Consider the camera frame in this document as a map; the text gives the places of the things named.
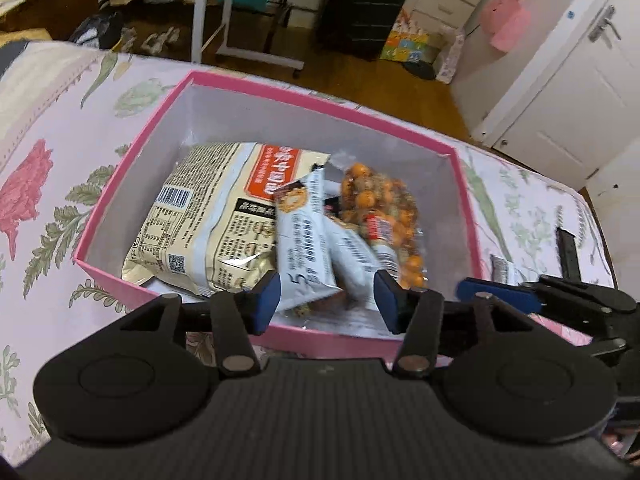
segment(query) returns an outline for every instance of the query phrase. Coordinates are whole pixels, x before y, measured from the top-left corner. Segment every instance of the plastic bag of orange snacks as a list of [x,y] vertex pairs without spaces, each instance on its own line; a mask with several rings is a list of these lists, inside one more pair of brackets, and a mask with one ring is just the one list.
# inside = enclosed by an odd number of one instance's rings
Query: plastic bag of orange snacks
[[402,288],[426,287],[418,209],[404,182],[356,163],[345,172],[340,199],[342,221],[360,226],[360,235]]

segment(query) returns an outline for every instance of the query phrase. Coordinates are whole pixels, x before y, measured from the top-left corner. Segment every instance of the drawer handle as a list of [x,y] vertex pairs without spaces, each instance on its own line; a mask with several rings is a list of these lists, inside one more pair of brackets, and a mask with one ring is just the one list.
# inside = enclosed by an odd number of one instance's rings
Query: drawer handle
[[441,5],[438,5],[438,10],[441,10],[442,12],[444,12],[445,14],[448,14],[449,16],[453,14],[453,10],[449,10],[447,9],[447,7],[443,7]]

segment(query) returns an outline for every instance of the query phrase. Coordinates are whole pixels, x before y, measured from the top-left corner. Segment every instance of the door lock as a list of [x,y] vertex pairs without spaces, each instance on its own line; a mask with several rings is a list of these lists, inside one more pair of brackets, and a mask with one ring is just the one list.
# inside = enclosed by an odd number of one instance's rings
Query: door lock
[[607,7],[603,15],[598,19],[598,22],[594,29],[589,33],[589,39],[591,40],[591,43],[595,43],[596,41],[598,41],[607,27],[611,28],[613,34],[615,34],[616,38],[618,38],[619,41],[622,40],[622,37],[620,36],[620,33],[618,32],[616,26],[611,21],[615,13],[616,7],[614,7],[613,5]]

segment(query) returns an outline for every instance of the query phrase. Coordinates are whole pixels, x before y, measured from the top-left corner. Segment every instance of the tablecloth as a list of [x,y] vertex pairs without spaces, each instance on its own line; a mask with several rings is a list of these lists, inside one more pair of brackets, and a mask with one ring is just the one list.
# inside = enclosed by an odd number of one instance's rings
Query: tablecloth
[[[128,54],[92,51],[86,56],[80,47],[46,45],[49,55],[60,49],[69,56],[70,48],[78,49],[70,70],[78,70],[79,59],[86,66],[64,88],[55,88],[54,93],[51,88],[35,89],[33,103],[25,98],[23,107],[42,109],[34,113],[31,126],[0,171],[0,452],[14,465],[48,439],[33,402],[33,379],[39,368],[127,311],[74,264],[72,253],[129,143],[169,89],[193,68]],[[202,69],[382,116],[287,83]],[[0,80],[0,88],[6,88],[3,83],[7,81]],[[0,94],[0,102],[7,91]],[[514,262],[532,279],[541,273],[559,276],[555,229],[562,226],[576,235],[583,280],[613,285],[596,223],[575,191],[464,142],[386,118],[458,150],[472,197],[484,278],[490,277],[492,254]],[[212,361],[205,336],[191,334],[188,346],[205,362]]]

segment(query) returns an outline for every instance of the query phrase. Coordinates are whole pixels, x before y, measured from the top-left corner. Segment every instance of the wooden floor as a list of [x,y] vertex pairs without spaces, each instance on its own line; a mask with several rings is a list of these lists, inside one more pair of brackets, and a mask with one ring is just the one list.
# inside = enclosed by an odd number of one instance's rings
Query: wooden floor
[[[128,26],[136,27],[140,44],[153,32],[165,32],[169,26],[180,27],[180,41],[166,49],[162,57],[187,61],[191,51],[191,19],[193,7],[184,5],[149,6],[130,4],[120,7]],[[228,44],[261,50],[270,18],[250,12],[235,11]],[[209,7],[205,23],[205,40],[220,23],[220,9]],[[280,28],[274,38],[272,54],[305,61],[300,78],[292,71],[260,62],[215,56],[222,38],[216,38],[203,54],[203,63],[223,66],[241,72],[295,83],[305,88],[331,94],[362,104],[411,123],[420,124],[443,134],[470,140],[449,88],[437,81],[424,81],[409,74],[402,64],[392,61],[365,61],[338,52],[321,50],[313,44],[309,30]]]

